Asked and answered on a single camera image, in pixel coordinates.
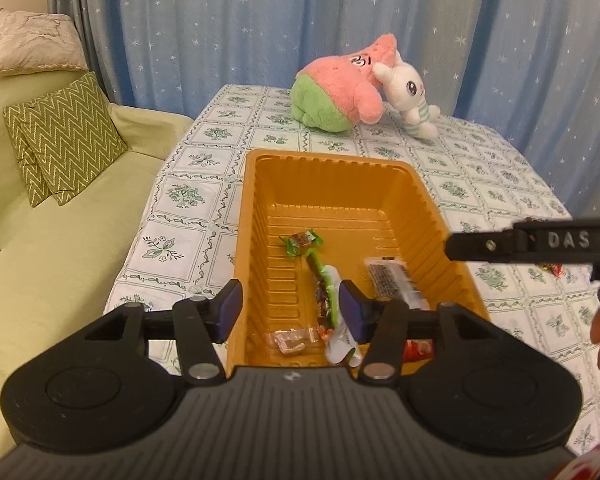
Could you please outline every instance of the floral tablecloth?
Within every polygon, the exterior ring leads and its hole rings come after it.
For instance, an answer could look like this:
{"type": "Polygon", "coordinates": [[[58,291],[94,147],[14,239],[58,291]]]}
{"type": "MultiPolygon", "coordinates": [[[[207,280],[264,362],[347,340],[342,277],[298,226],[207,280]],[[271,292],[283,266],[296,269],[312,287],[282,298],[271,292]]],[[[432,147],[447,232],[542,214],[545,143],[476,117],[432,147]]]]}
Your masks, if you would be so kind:
{"type": "MultiPolygon", "coordinates": [[[[106,312],[126,301],[166,309],[193,295],[212,296],[233,276],[246,153],[253,148],[362,155],[411,164],[453,231],[501,229],[526,216],[568,213],[525,158],[495,131],[451,117],[440,136],[407,136],[387,110],[373,126],[328,135],[289,115],[289,90],[225,86],[158,174],[140,229],[106,312]]],[[[600,442],[598,348],[588,337],[597,307],[584,267],[560,280],[535,266],[469,263],[492,321],[568,368],[584,405],[570,445],[600,442]]],[[[218,348],[221,358],[226,349],[218,348]]],[[[179,372],[173,342],[152,342],[151,357],[179,372]]]]}

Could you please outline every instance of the yellow tray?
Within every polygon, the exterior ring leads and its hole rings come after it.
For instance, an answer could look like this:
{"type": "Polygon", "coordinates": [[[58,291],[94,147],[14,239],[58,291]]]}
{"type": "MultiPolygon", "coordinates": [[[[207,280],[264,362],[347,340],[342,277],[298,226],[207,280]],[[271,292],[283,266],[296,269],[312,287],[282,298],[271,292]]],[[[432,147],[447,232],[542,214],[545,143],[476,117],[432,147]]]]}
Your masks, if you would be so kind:
{"type": "Polygon", "coordinates": [[[306,229],[324,240],[320,260],[374,296],[364,259],[399,256],[430,306],[455,301],[487,311],[462,262],[444,253],[448,229],[416,171],[403,162],[253,150],[248,153],[235,258],[242,313],[228,341],[235,365],[325,366],[324,347],[285,356],[268,331],[315,326],[315,279],[280,241],[306,229]]]}

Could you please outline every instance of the pink starfish plush toy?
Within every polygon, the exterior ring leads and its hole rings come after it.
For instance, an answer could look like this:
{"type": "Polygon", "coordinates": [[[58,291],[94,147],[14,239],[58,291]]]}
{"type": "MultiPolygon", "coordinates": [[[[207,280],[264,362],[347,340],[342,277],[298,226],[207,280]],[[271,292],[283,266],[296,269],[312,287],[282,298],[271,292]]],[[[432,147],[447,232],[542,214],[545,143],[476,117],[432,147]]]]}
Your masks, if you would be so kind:
{"type": "Polygon", "coordinates": [[[327,132],[349,130],[361,120],[377,123],[384,108],[372,67],[376,62],[392,67],[395,51],[395,36],[384,34],[353,54],[315,59],[296,75],[291,114],[327,132]]]}

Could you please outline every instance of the zigzag pattern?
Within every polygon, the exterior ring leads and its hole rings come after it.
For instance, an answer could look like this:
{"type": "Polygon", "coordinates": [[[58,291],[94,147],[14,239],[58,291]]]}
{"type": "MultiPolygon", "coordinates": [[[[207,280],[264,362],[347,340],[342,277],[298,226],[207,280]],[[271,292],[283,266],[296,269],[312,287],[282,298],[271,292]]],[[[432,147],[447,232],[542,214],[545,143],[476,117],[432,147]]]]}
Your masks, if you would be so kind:
{"type": "Polygon", "coordinates": [[[51,196],[51,190],[46,184],[45,177],[38,165],[32,149],[27,144],[27,139],[20,128],[18,118],[23,113],[22,107],[24,104],[12,105],[4,107],[2,116],[4,124],[9,131],[9,139],[13,146],[13,151],[18,161],[18,168],[22,176],[22,181],[27,189],[27,196],[31,207],[37,206],[45,198],[51,196]]]}
{"type": "Polygon", "coordinates": [[[18,110],[21,130],[60,205],[126,151],[93,72],[18,110]]]}

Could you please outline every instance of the light green sofa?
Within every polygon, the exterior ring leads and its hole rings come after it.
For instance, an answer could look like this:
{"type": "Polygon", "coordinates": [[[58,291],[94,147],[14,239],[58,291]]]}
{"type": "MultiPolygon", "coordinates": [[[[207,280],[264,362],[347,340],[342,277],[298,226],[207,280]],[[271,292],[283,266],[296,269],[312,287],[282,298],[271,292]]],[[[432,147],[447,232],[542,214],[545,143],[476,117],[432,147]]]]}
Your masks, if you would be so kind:
{"type": "MultiPolygon", "coordinates": [[[[31,208],[2,108],[58,90],[82,72],[0,77],[0,389],[18,366],[101,313],[164,159],[192,124],[109,105],[128,145],[68,204],[31,208]]],[[[0,414],[0,457],[13,446],[0,414]]]]}

